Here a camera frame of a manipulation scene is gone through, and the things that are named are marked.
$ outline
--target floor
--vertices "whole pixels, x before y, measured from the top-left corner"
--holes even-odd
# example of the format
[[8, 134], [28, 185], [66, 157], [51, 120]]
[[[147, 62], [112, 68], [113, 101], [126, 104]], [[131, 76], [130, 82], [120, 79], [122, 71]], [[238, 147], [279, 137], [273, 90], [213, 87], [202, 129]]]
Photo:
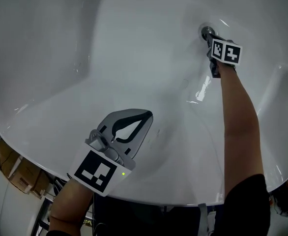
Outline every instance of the floor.
[[[30, 235], [42, 202], [19, 191], [0, 172], [0, 236]], [[83, 228], [82, 235], [91, 235], [89, 228]], [[288, 236], [288, 218], [278, 215], [273, 208], [268, 235]]]

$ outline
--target human arm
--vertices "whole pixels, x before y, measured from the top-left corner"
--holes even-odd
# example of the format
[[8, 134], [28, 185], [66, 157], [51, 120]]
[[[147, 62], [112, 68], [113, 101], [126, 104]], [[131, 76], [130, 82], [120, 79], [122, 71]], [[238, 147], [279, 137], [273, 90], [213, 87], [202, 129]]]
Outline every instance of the human arm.
[[90, 189], [70, 179], [52, 204], [49, 231], [62, 231], [71, 236], [81, 235], [80, 221], [92, 196]]
[[253, 104], [237, 74], [221, 62], [225, 124], [225, 198], [240, 182], [263, 174], [259, 121]]

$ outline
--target forearm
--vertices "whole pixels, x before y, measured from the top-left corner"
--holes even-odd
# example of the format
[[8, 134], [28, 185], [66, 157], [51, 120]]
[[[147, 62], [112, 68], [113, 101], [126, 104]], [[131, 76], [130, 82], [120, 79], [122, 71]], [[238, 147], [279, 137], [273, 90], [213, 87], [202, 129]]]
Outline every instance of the forearm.
[[225, 123], [225, 197], [238, 183], [263, 174], [259, 121], [237, 74], [220, 64]]
[[90, 189], [70, 179], [54, 200], [50, 218], [55, 222], [61, 221], [78, 225], [90, 204], [92, 196], [93, 192]]

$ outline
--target black sleeve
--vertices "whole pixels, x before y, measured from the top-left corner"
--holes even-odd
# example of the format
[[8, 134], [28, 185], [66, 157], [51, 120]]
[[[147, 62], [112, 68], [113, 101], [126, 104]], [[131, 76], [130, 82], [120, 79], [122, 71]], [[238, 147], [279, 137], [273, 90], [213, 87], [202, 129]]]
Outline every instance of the black sleeve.
[[62, 231], [49, 231], [47, 233], [47, 236], [71, 236], [71, 235]]
[[254, 175], [228, 193], [222, 220], [213, 235], [266, 236], [270, 226], [269, 194], [264, 175]]

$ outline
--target white bathtub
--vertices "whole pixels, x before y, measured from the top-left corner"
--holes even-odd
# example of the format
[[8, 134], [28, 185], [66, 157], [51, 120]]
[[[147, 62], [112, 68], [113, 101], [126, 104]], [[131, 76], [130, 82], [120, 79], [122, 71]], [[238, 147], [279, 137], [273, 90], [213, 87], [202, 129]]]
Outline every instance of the white bathtub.
[[220, 80], [199, 27], [243, 46], [237, 73], [259, 113], [269, 191], [288, 179], [288, 0], [0, 0], [0, 134], [66, 178], [110, 112], [153, 125], [111, 194], [152, 204], [224, 200]]

